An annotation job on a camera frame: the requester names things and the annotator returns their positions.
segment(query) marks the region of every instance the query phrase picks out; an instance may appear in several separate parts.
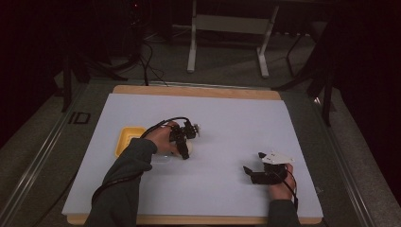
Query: black cable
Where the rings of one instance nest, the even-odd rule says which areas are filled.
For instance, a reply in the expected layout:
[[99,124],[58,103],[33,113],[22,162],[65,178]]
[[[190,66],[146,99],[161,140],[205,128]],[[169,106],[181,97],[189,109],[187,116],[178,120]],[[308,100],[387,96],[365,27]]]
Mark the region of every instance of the black cable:
[[288,185],[288,183],[286,182],[286,179],[282,179],[276,172],[272,172],[272,173],[274,173],[281,180],[281,182],[288,188],[288,190],[291,192],[292,196],[294,197],[295,210],[298,211],[298,198],[297,198],[297,194],[296,194],[297,182],[295,181],[294,175],[292,175],[292,173],[290,173],[288,170],[287,170],[287,172],[291,175],[292,179],[295,182],[294,190],[292,190],[291,186]]
[[36,227],[38,226],[43,220],[44,218],[47,217],[47,215],[50,213],[50,211],[56,206],[56,204],[61,200],[62,196],[65,194],[65,192],[68,190],[68,188],[70,187],[71,183],[75,180],[75,178],[77,177],[77,173],[76,172],[74,174],[74,176],[70,179],[70,181],[68,182],[68,185],[62,190],[62,192],[60,193],[60,195],[57,197],[57,199],[53,202],[53,204],[51,204],[51,206],[42,214],[42,216],[32,225],[32,227]]
[[145,86],[149,86],[149,82],[148,82],[148,73],[147,73],[147,66],[144,64],[144,62],[142,61],[142,58],[139,58],[139,61],[141,61],[142,63],[142,67],[144,68],[144,81],[145,81]]
[[132,176],[129,176],[129,177],[126,177],[126,178],[120,178],[120,179],[114,180],[114,181],[112,181],[112,182],[103,184],[102,186],[100,186],[100,187],[95,191],[94,195],[92,196],[92,205],[94,205],[94,203],[95,203],[96,199],[98,198],[98,196],[99,196],[104,190],[106,190],[107,188],[109,188],[109,187],[111,187],[111,186],[114,186],[114,185],[116,185],[116,184],[118,184],[118,183],[126,183],[126,182],[130,182],[130,181],[134,181],[134,180],[136,180],[137,178],[141,177],[142,174],[144,174],[144,172],[139,172],[139,173],[134,174],[134,175],[132,175]]
[[173,117],[173,118],[169,118],[168,120],[163,120],[159,123],[157,123],[156,125],[148,128],[142,135],[140,138],[145,138],[149,133],[151,133],[152,131],[156,130],[159,127],[162,127],[164,124],[173,121],[173,120],[186,120],[187,122],[189,122],[189,119],[183,116],[177,116],[177,117]]

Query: metal frame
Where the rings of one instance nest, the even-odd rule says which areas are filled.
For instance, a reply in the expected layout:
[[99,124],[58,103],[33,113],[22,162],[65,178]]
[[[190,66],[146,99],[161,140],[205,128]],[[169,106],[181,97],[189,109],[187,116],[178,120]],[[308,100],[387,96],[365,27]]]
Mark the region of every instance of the metal frame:
[[192,26],[191,26],[191,46],[189,48],[188,73],[195,72],[195,62],[197,55],[197,30],[215,30],[228,32],[241,32],[250,34],[260,34],[264,36],[262,44],[256,48],[262,78],[269,76],[266,64],[265,51],[269,42],[271,31],[277,16],[279,6],[274,6],[269,19],[238,18],[226,16],[213,16],[197,14],[197,0],[192,0]]

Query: gray carpet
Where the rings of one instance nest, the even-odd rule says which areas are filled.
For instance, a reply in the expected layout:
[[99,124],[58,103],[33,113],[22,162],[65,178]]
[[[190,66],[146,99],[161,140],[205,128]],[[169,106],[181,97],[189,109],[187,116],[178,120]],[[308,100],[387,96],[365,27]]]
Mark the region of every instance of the gray carpet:
[[[177,37],[176,40],[172,44],[149,42],[153,49],[150,66],[167,84],[174,85],[173,82],[180,82],[268,89],[291,79],[284,57],[294,39],[288,36],[275,35],[270,39],[269,54],[267,54],[270,69],[268,79],[260,77],[254,44],[251,42],[245,45],[226,42],[221,47],[222,44],[201,39],[198,45],[196,71],[187,74],[186,61],[189,50],[187,36]],[[310,39],[305,37],[301,40],[291,55],[295,70],[303,65],[312,48],[313,42]],[[149,53],[149,48],[144,46],[143,55],[146,59]],[[126,84],[143,83],[144,74],[141,65],[119,73],[130,79],[124,82]],[[159,80],[151,70],[148,70],[148,76],[150,79]],[[122,82],[111,81],[93,72],[91,83],[85,86],[84,93],[78,97],[78,102],[71,110],[71,112],[90,113],[89,123],[65,124],[11,226],[32,226],[68,185],[79,168],[107,94],[113,90],[115,84]],[[317,186],[328,226],[364,226],[350,199],[352,193],[348,182],[343,178],[343,166],[338,161],[338,149],[340,157],[345,158],[346,170],[349,170],[351,179],[355,181],[374,225],[398,226],[401,223],[399,205],[394,201],[363,137],[340,99],[339,91],[334,91],[335,111],[330,115],[333,126],[328,129],[322,123],[319,107],[306,97],[304,93],[306,86],[307,82],[282,93],[282,98],[288,105],[307,166]],[[41,149],[41,144],[45,142],[52,127],[61,117],[69,117],[60,112],[61,107],[62,100],[59,97],[49,98],[0,150],[1,208],[5,206],[30,161]],[[68,193],[64,193],[39,226],[70,226],[61,214],[67,195]]]

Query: black device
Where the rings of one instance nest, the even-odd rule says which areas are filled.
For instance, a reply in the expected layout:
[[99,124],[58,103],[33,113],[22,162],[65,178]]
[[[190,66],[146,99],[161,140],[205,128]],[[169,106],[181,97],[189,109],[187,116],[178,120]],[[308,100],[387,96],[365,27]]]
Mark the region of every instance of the black device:
[[169,135],[169,140],[170,142],[175,142],[177,145],[177,150],[181,154],[184,160],[189,158],[189,150],[188,146],[186,145],[186,140],[187,139],[193,139],[197,136],[197,133],[200,132],[200,127],[197,124],[192,125],[192,123],[189,121],[188,118],[186,117],[173,117],[168,120],[163,120],[159,122],[158,124],[150,127],[147,131],[145,131],[142,135],[141,138],[145,138],[149,133],[152,131],[156,130],[157,128],[165,125],[169,121],[173,120],[178,120],[178,119],[183,119],[185,122],[183,122],[184,126],[180,127],[180,125],[174,125],[171,126],[171,133]]
[[[265,153],[259,152],[259,158],[266,157]],[[287,177],[287,169],[285,164],[268,164],[263,163],[264,172],[253,172],[250,168],[244,166],[245,173],[251,177],[252,183],[255,184],[278,184]]]
[[[298,198],[296,193],[297,182],[292,173],[288,172],[286,163],[284,163],[285,161],[293,161],[293,159],[288,159],[288,157],[284,157],[278,153],[272,153],[267,156],[267,154],[259,152],[258,155],[259,158],[262,159],[264,172],[253,172],[250,168],[243,166],[245,173],[251,177],[252,183],[267,185],[283,183],[294,197],[295,210],[298,210]],[[288,174],[291,175],[295,182],[294,189],[286,182]]]

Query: wire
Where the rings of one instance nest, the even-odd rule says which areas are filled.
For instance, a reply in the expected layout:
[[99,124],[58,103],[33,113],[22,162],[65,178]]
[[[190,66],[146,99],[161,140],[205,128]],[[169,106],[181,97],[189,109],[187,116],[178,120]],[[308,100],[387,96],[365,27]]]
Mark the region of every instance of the wire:
[[97,198],[100,196],[100,194],[101,194],[104,190],[106,190],[107,188],[109,188],[109,187],[111,187],[111,186],[114,186],[114,185],[116,185],[116,184],[118,184],[118,183],[126,183],[126,182],[130,182],[130,181],[134,181],[134,180],[136,180],[137,178],[141,177],[142,174],[144,174],[144,172],[139,172],[139,173],[134,174],[134,175],[132,175],[132,176],[129,176],[129,177],[126,177],[126,178],[119,178],[119,179],[114,180],[114,181],[112,181],[112,182],[103,184],[102,186],[100,186],[100,187],[95,191],[94,195],[92,196],[92,205],[94,205],[96,199],[97,199]]
[[177,116],[177,117],[173,117],[173,118],[169,118],[168,120],[163,120],[159,123],[157,123],[156,125],[148,128],[142,135],[140,138],[145,138],[149,133],[151,133],[152,131],[156,130],[159,127],[162,127],[164,124],[173,121],[173,120],[179,120],[179,119],[183,119],[186,120],[187,122],[189,122],[189,119],[183,116]]
[[141,55],[140,57],[140,61],[142,63],[142,67],[144,68],[144,79],[145,79],[145,85],[148,86],[148,68],[151,70],[151,72],[154,74],[154,76],[156,76],[157,79],[159,79],[162,83],[165,84],[165,86],[168,87],[168,84],[159,76],[157,75],[156,72],[154,72],[154,70],[158,70],[162,72],[162,76],[165,75],[165,72],[160,70],[160,69],[154,69],[150,66],[150,60],[153,56],[153,48],[151,47],[151,45],[147,44],[146,42],[143,42],[143,44],[145,46],[147,46],[150,50],[150,56],[148,57],[148,59],[146,60],[144,56]]
[[297,181],[295,181],[294,175],[292,175],[292,173],[290,173],[287,170],[287,173],[289,173],[291,175],[292,179],[295,182],[294,190],[292,190],[291,186],[288,185],[288,183],[285,181],[285,179],[282,179],[276,172],[272,172],[272,173],[274,173],[281,180],[281,182],[288,188],[288,190],[291,192],[292,196],[294,197],[295,210],[298,211],[298,198],[297,198],[297,193],[296,193]]
[[70,187],[70,185],[72,184],[72,182],[76,179],[77,177],[77,173],[76,172],[74,174],[74,176],[70,179],[70,181],[68,182],[68,185],[62,190],[62,192],[60,193],[60,195],[57,197],[57,199],[53,202],[53,204],[51,204],[51,206],[42,214],[42,216],[32,225],[32,227],[36,227],[38,226],[43,220],[44,218],[47,217],[47,215],[50,213],[50,211],[56,206],[56,204],[61,200],[62,196],[65,194],[65,192],[68,190],[68,188]]

